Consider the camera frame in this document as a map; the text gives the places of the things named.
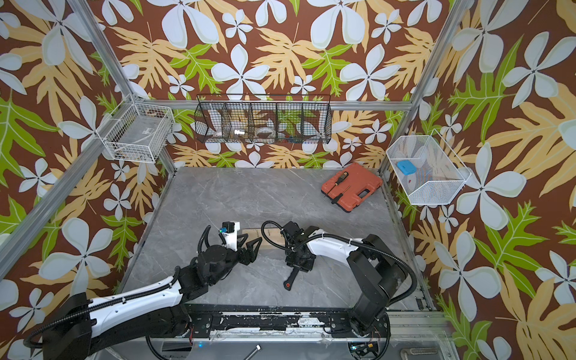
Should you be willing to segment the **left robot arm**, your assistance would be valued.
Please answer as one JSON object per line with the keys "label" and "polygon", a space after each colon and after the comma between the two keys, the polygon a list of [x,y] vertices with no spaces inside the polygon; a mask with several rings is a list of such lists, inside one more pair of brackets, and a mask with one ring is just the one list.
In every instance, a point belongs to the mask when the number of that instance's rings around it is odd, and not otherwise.
{"label": "left robot arm", "polygon": [[255,261],[262,239],[241,235],[237,250],[210,245],[190,264],[163,280],[118,295],[68,300],[57,318],[35,328],[23,341],[45,359],[86,359],[107,347],[142,337],[186,332],[191,315],[185,303],[206,294],[239,263]]}

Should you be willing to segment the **white mesh basket right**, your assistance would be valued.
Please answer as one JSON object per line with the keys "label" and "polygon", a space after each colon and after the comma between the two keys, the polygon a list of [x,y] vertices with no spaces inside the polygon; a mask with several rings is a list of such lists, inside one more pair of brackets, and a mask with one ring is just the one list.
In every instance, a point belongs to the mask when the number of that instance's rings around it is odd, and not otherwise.
{"label": "white mesh basket right", "polygon": [[[409,203],[414,206],[450,204],[471,178],[472,171],[437,130],[431,135],[399,136],[386,154]],[[397,162],[411,161],[418,169],[404,175]]]}

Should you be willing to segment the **red black claw hammer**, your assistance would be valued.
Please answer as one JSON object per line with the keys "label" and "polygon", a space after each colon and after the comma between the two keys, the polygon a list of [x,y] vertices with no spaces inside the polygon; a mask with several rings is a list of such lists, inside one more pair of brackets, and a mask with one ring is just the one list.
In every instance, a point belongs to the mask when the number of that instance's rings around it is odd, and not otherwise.
{"label": "red black claw hammer", "polygon": [[292,267],[292,271],[289,274],[289,277],[283,282],[283,287],[287,291],[291,291],[293,288],[294,280],[296,279],[298,273],[300,273],[301,269],[299,267]]}

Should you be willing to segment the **yellow black screwdriver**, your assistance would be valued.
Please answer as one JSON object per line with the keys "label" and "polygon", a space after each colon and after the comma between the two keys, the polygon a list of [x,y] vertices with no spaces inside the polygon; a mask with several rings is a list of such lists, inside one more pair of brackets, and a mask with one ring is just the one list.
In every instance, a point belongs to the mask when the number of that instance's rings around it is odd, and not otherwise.
{"label": "yellow black screwdriver", "polygon": [[342,172],[342,174],[339,175],[339,177],[337,178],[336,182],[334,183],[335,186],[338,186],[339,184],[341,184],[342,182],[345,181],[345,179],[348,177],[349,173],[348,172]]}

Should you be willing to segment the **red plastic tool case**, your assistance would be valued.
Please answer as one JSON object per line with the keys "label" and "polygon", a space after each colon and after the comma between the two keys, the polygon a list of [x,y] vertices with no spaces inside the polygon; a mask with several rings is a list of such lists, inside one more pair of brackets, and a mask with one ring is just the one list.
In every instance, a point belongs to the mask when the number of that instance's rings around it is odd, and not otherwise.
{"label": "red plastic tool case", "polygon": [[[342,172],[348,172],[349,175],[344,182],[335,186]],[[321,192],[331,200],[331,204],[351,213],[382,185],[383,180],[376,173],[358,163],[353,163],[325,182]]]}

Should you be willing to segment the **aluminium frame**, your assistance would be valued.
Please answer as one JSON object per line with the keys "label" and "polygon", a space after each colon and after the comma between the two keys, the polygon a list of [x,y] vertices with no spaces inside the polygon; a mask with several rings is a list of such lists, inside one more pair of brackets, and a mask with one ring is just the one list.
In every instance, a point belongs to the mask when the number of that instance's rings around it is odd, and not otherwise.
{"label": "aluminium frame", "polygon": [[1,273],[71,218],[137,234],[160,157],[318,167],[353,125],[328,103],[408,101],[454,1],[3,1]]}

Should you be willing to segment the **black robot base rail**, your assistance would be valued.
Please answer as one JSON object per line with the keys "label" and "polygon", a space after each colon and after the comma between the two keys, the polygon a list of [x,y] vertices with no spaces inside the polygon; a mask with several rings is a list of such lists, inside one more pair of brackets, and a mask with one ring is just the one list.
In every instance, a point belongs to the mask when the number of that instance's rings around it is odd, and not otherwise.
{"label": "black robot base rail", "polygon": [[386,310],[342,307],[272,307],[244,305],[180,304],[174,335],[192,334],[193,339],[215,338],[218,332],[245,336],[328,335],[333,338],[365,338],[390,335]]}

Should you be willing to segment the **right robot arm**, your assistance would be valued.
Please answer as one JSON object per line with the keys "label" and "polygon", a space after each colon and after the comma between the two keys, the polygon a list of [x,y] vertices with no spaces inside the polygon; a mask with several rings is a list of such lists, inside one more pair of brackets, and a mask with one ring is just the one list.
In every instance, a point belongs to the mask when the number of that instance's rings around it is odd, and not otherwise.
{"label": "right robot arm", "polygon": [[418,286],[413,269],[387,247],[377,235],[347,238],[328,233],[317,226],[302,229],[293,221],[281,226],[266,220],[261,235],[270,245],[286,254],[286,264],[292,268],[283,282],[290,291],[300,272],[309,272],[315,259],[327,257],[347,265],[361,295],[349,312],[350,331],[358,336],[372,332],[388,334],[380,328],[389,318],[387,308],[412,295]]}

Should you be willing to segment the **blue object in basket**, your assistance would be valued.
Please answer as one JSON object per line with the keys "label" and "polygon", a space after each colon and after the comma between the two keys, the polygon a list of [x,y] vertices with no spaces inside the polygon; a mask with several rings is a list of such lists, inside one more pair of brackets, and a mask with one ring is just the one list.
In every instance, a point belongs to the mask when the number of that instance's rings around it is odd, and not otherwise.
{"label": "blue object in basket", "polygon": [[416,166],[410,160],[401,160],[397,162],[397,168],[405,175],[409,176],[417,172]]}

